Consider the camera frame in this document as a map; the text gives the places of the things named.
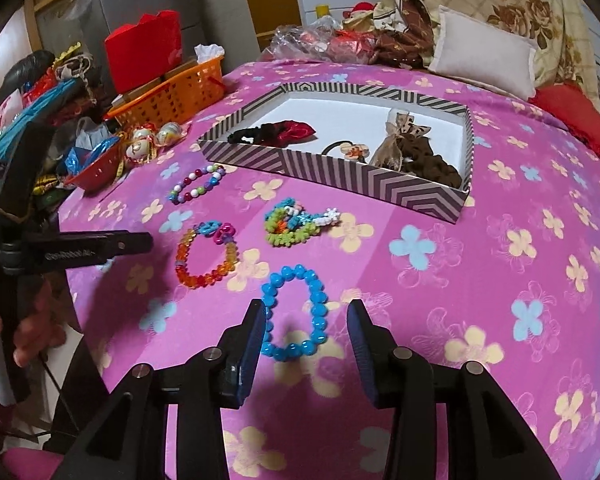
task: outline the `blue beaded bracelet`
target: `blue beaded bracelet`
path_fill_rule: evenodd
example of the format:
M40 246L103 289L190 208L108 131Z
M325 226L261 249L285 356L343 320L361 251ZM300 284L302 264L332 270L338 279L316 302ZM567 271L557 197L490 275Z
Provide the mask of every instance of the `blue beaded bracelet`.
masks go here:
M311 336L301 344L290 343L285 348L274 345L271 342L271 331L273 330L273 308L278 300L278 289L286 282L292 279L304 280L309 286L309 299L312 302L311 324L314 327ZM262 303L265 307L265 317L267 324L265 326L264 339L260 353L268 357L273 357L276 361L292 361L303 355L314 355L318 351L318 345L327 341L328 336L324 332L327 327L327 320L324 316L327 315L329 309L325 305L327 295L323 291L324 284L318 279L318 276L313 270L307 270L302 265L298 264L293 269L289 266L284 266L280 269L280 273L274 272L269 276L269 282L262 285Z

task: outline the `orange plastic basket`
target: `orange plastic basket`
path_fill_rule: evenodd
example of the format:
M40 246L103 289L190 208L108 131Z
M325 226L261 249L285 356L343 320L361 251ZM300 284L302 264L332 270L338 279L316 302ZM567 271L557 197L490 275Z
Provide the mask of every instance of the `orange plastic basket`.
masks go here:
M221 61L216 57L167 79L130 103L112 108L106 119L117 119L125 129L145 123L156 128L172 121L185 123L224 97Z

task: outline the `red pillow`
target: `red pillow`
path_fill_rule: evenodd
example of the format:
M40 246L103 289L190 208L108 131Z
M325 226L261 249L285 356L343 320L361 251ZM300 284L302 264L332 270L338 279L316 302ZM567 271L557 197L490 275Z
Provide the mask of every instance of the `red pillow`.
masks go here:
M570 84L539 88L529 102L560 119L571 135L600 157L600 114L580 88Z

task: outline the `bedsheet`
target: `bedsheet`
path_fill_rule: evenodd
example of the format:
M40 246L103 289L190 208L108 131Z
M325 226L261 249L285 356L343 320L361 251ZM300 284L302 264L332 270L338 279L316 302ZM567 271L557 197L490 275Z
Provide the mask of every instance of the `bedsheet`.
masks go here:
M251 396L224 410L230 475L379 479L392 413L360 386L346 306L362 298L375 323L430 362L483 363L523 414L564 480L600 472L600 160L542 110L426 73L377 66L251 63L225 78L234 90L196 115L188 136L113 190L79 190L61 229L149 231L151 254L68 272L78 318L109 388L139 362L180 364L242 319L281 266L315 269L329 297L328 341L299 361L261 356ZM166 195L204 164L196 139L276 85L333 81L396 86L467 104L474 114L473 188L456 225L319 184L227 168L212 193L175 207ZM342 224L292 248L264 239L264 213L293 197L309 211L336 207ZM178 284L176 245L195 222L237 228L240 262L202 290ZM191 272L223 258L194 241ZM310 332L306 286L286 285L274 341ZM174 476L174 422L168 474ZM446 478L446 443L438 478Z

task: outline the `pillow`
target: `pillow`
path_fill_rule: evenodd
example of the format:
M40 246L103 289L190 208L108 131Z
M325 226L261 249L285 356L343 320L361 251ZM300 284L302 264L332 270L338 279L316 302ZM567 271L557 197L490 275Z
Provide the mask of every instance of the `pillow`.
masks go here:
M536 95L537 49L529 38L440 6L440 38L429 70L526 101Z
M600 114L580 88L571 84L539 88L529 102L560 119L572 136L600 157Z

